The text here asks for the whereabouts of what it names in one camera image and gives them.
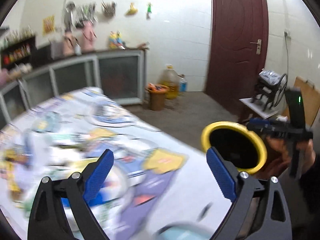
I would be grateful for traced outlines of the person right hand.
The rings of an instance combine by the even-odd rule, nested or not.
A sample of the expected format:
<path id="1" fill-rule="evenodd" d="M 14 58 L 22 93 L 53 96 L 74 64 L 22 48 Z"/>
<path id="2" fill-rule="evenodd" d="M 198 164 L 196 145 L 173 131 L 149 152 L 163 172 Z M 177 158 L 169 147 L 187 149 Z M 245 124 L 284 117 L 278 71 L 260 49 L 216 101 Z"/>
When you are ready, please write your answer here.
<path id="1" fill-rule="evenodd" d="M 273 160 L 264 170 L 263 177 L 268 179 L 272 176 L 277 177 L 281 175 L 291 163 L 291 157 L 289 156 L 287 144 L 283 139 L 274 139 L 267 136 L 266 142 L 272 150 L 280 154 L 280 156 Z M 299 142 L 297 144 L 297 149 L 304 152 L 302 166 L 302 174 L 304 174 L 312 167 L 316 159 L 316 153 L 313 149 L 313 140 Z"/>

